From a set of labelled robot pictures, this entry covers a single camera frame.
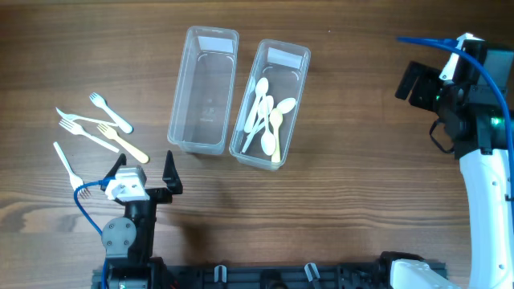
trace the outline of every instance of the wood grain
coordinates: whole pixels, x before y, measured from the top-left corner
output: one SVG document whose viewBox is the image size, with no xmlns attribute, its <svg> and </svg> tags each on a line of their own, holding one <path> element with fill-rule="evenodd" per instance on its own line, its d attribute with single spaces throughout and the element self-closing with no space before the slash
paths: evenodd
<svg viewBox="0 0 514 289">
<path fill-rule="evenodd" d="M 446 262 L 450 279 L 467 284 L 469 214 L 458 162 L 431 144 L 434 115 L 394 98 L 410 60 L 440 67 L 448 55 L 394 38 L 470 31 L 514 46 L 513 2 L 0 4 L 0 288 L 88 288 L 103 262 L 51 145 L 61 144 L 85 181 L 111 168 L 116 154 L 57 125 L 55 107 L 106 119 L 89 102 L 91 92 L 133 125 L 125 138 L 151 158 L 148 186 L 161 185 L 166 151 L 174 153 L 185 192 L 159 207 L 154 247 L 168 264 L 338 263 L 401 250 Z M 241 165 L 228 149 L 194 155 L 166 140 L 193 25 L 239 32 L 229 132 L 258 43 L 311 50 L 288 161 L 278 172 Z M 93 192 L 84 206 L 100 227 L 123 214 Z"/>
</svg>

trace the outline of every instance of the yellow plastic fork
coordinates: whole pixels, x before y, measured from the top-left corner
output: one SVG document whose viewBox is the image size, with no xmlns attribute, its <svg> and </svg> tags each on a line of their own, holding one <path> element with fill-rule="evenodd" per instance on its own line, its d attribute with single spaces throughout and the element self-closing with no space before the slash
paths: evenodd
<svg viewBox="0 0 514 289">
<path fill-rule="evenodd" d="M 141 150 L 137 149 L 133 145 L 129 144 L 126 140 L 122 139 L 120 136 L 118 136 L 118 132 L 114 130 L 114 128 L 111 128 L 110 126 L 107 126 L 105 124 L 98 124 L 97 127 L 105 137 L 107 137 L 109 140 L 115 140 L 120 144 L 122 147 L 124 147 L 127 152 L 129 152 L 131 155 L 133 155 L 136 160 L 140 161 L 143 164 L 146 164 L 150 158 L 143 153 Z"/>
</svg>

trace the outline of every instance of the plastic fork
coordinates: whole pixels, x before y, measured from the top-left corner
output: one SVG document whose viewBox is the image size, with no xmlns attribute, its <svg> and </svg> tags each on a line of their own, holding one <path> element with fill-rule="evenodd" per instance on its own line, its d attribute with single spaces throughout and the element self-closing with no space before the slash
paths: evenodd
<svg viewBox="0 0 514 289">
<path fill-rule="evenodd" d="M 124 133 L 132 132 L 132 125 L 130 125 L 126 120 L 118 116 L 109 106 L 107 106 L 107 103 L 105 102 L 102 96 L 100 96 L 96 92 L 93 92 L 89 96 L 89 99 L 91 100 L 91 102 L 93 102 L 95 106 L 97 106 L 98 108 L 102 108 L 112 118 L 112 120 L 114 120 L 114 122 L 118 124 L 118 126 Z"/>
<path fill-rule="evenodd" d="M 92 136 L 91 134 L 87 133 L 84 130 L 84 128 L 82 128 L 82 125 L 77 124 L 73 121 L 62 119 L 59 122 L 59 125 L 62 126 L 64 129 L 66 129 L 67 131 L 71 132 L 72 134 L 74 134 L 76 136 L 78 136 L 78 135 L 85 136 L 88 139 L 95 141 L 98 145 L 101 145 L 106 149 L 112 150 L 114 153 L 118 153 L 120 151 L 118 148 L 106 143 L 105 141 L 99 139 L 98 137 Z"/>
<path fill-rule="evenodd" d="M 61 149 L 61 147 L 59 146 L 57 141 L 54 142 L 54 148 L 57 151 L 57 155 L 59 156 L 59 158 L 63 162 L 64 168 L 66 168 L 67 173 L 70 175 L 71 187 L 73 188 L 73 190 L 76 190 L 78 187 L 83 185 L 84 182 L 82 181 L 82 179 L 79 176 L 77 176 L 75 173 L 73 173 L 73 170 L 71 169 L 70 163 L 67 162 L 66 156 L 64 156 L 63 150 Z M 79 191 L 79 195 L 82 198 L 88 198 L 88 197 L 91 197 L 91 192 L 89 191 L 88 188 L 85 188 L 85 189 L 81 189 Z"/>
<path fill-rule="evenodd" d="M 124 147 L 130 154 L 132 154 L 136 160 L 140 161 L 143 164 L 146 164 L 149 161 L 149 157 L 143 153 L 141 150 L 137 149 L 133 145 L 129 144 L 126 140 L 122 139 L 118 136 L 118 132 L 105 124 L 98 124 L 98 129 L 107 137 L 109 140 L 115 140 Z"/>
<path fill-rule="evenodd" d="M 57 113 L 59 113 L 65 120 L 86 120 L 86 121 L 91 121 L 91 122 L 94 122 L 94 123 L 97 123 L 97 124 L 106 124 L 106 125 L 111 125 L 111 126 L 118 126 L 118 124 L 115 124 L 115 123 L 110 123 L 108 121 L 103 121 L 103 120 L 95 120 L 95 119 L 92 119 L 92 118 L 89 118 L 89 117 L 83 117 L 83 116 L 77 116 L 77 115 L 74 115 L 74 114 L 69 114 L 69 113 L 64 113 L 64 112 L 61 112 L 60 109 L 58 108 L 55 108 L 57 109 Z"/>
</svg>

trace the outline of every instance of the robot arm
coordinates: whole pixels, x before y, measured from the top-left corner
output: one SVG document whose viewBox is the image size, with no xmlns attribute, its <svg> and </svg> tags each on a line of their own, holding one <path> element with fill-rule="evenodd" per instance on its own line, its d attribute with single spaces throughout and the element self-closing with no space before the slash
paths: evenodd
<svg viewBox="0 0 514 289">
<path fill-rule="evenodd" d="M 471 227 L 470 288 L 512 288 L 512 212 L 507 151 L 479 149 L 460 159 Z"/>
<path fill-rule="evenodd" d="M 506 97 L 514 52 L 477 39 L 460 40 L 463 50 L 486 67 Z M 443 152 L 454 153 L 460 162 L 470 213 L 469 287 L 512 288 L 514 233 L 503 115 L 492 90 L 473 66 L 463 59 L 455 61 L 452 55 L 445 71 L 412 62 L 396 97 L 403 100 L 410 97 L 411 105 L 438 115 L 430 137 Z M 438 124 L 445 125 L 444 131 L 454 144 L 451 149 L 443 149 L 431 136 Z M 419 282 L 421 276 L 428 283 L 433 280 L 431 274 L 421 274 L 425 270 L 415 267 L 405 262 L 393 264 L 390 285 L 395 289 L 408 288 L 403 286 L 404 280 Z"/>
</svg>

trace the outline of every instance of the blue wire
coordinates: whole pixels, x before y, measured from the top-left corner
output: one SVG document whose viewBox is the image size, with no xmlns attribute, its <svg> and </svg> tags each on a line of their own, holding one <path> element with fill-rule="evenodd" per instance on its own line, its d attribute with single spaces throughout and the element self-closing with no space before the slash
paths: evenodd
<svg viewBox="0 0 514 289">
<path fill-rule="evenodd" d="M 112 179 L 113 178 L 108 177 L 108 178 L 105 178 L 104 180 L 92 181 L 87 184 L 83 184 L 83 185 L 79 186 L 73 192 L 73 199 L 75 200 L 75 204 L 79 207 L 79 210 L 82 212 L 84 217 L 86 217 L 86 219 L 89 221 L 89 223 L 91 223 L 91 225 L 95 228 L 95 230 L 98 232 L 98 234 L 100 234 L 100 237 L 102 236 L 102 230 L 98 227 L 98 225 L 95 223 L 95 221 L 93 221 L 93 219 L 91 219 L 91 217 L 89 217 L 88 212 L 86 212 L 86 210 L 84 210 L 84 208 L 80 204 L 79 191 L 82 189 L 86 189 L 87 187 L 94 186 L 94 185 L 108 185 L 108 183 Z M 107 283 L 105 282 L 106 274 L 107 274 L 107 259 L 105 259 L 104 266 L 102 267 L 102 289 L 107 289 Z"/>
<path fill-rule="evenodd" d="M 465 51 L 455 48 L 453 46 L 453 44 L 455 44 L 455 41 L 453 39 L 423 39 L 423 38 L 411 38 L 411 37 L 398 37 L 398 41 L 404 42 L 404 43 L 424 45 L 424 46 L 428 46 L 428 47 L 435 47 L 435 48 L 439 48 L 444 51 L 453 52 L 453 53 L 457 54 L 458 56 L 467 60 L 480 72 L 482 77 L 485 79 L 487 84 L 489 84 L 492 91 L 494 92 L 496 100 L 498 100 L 498 103 L 500 104 L 500 107 L 501 107 L 501 111 L 504 115 L 505 133 L 507 134 L 506 137 L 507 137 L 507 150 L 508 150 L 508 171 L 509 171 L 509 174 L 510 174 L 511 180 L 512 180 L 512 168 L 514 168 L 514 144 L 512 143 L 511 116 L 510 116 L 510 112 L 508 110 L 507 102 L 505 101 L 504 96 L 502 95 L 502 93 L 501 93 L 500 89 L 498 88 L 498 86 L 496 85 L 495 81 L 489 75 L 489 72 L 487 72 L 487 70 L 482 66 L 482 64 L 480 64 L 471 55 L 469 55 Z M 514 185 L 511 185 L 511 197 L 514 197 Z M 514 201 L 511 201 L 511 207 L 512 207 L 511 213 L 514 214 Z"/>
</svg>

